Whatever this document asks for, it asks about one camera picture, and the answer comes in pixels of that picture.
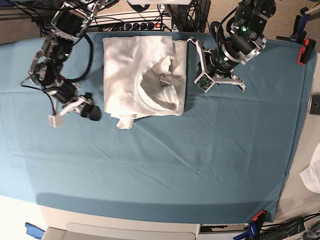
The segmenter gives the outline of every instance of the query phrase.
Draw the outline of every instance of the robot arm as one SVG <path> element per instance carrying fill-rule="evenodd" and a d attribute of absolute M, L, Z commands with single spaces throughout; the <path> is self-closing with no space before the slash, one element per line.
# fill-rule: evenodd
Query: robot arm
<path fill-rule="evenodd" d="M 84 118 L 98 121 L 101 111 L 95 105 L 91 93 L 78 95 L 79 82 L 89 72 L 93 58 L 93 44 L 86 35 L 91 21 L 103 7 L 104 0 L 81 0 L 80 2 L 65 2 L 61 10 L 52 19 L 53 29 L 50 30 L 42 48 L 35 55 L 29 76 L 31 81 L 40 86 L 44 93 L 55 98 L 55 108 L 62 104 L 61 112 L 49 116 L 49 122 L 54 127 L 63 125 L 64 114 L 75 111 Z M 60 75 L 64 62 L 69 58 L 75 41 L 84 37 L 90 45 L 90 59 L 85 73 L 75 79 L 66 79 Z"/>
<path fill-rule="evenodd" d="M 268 19 L 275 12 L 274 0 L 243 0 L 229 14 L 235 13 L 226 25 L 229 37 L 225 38 L 221 28 L 228 16 L 221 23 L 216 21 L 211 23 L 211 34 L 217 43 L 214 50 L 205 48 L 200 40 L 190 38 L 188 41 L 196 46 L 200 56 L 198 76 L 194 83 L 205 93 L 214 84 L 237 85 L 244 92 L 246 89 L 244 81 L 235 76 L 234 68 L 239 63 L 245 65 L 265 49 L 267 39 L 263 31 Z"/>

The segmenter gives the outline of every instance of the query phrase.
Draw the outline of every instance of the teal cloth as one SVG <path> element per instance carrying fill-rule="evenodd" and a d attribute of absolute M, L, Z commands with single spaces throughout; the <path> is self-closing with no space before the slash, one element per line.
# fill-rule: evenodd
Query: teal cloth
<path fill-rule="evenodd" d="M 92 33 L 94 59 L 80 93 L 103 109 L 106 37 L 194 37 L 214 48 L 209 34 Z M 301 46 L 267 42 L 235 74 L 244 93 L 194 83 L 199 57 L 188 46 L 182 116 L 152 116 L 119 130 L 104 113 L 93 122 L 70 113 L 49 126 L 51 106 L 41 92 L 20 87 L 44 39 L 0 45 L 0 194 L 43 206 L 106 217 L 174 223 L 249 222 L 260 210 L 272 221 L 302 130 L 316 54 L 297 64 Z M 89 57 L 82 40 L 61 72 L 80 76 Z"/>

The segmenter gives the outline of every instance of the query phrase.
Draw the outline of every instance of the blue clamp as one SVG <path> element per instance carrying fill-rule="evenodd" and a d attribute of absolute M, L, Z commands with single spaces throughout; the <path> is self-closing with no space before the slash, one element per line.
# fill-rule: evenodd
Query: blue clamp
<path fill-rule="evenodd" d="M 257 235 L 257 225 L 255 223 L 250 223 L 247 231 L 245 231 L 244 233 L 238 236 L 235 236 L 233 239 L 241 240 L 241 239 L 245 239 L 247 236 L 249 236 L 250 238 L 253 238 L 255 235 Z"/>

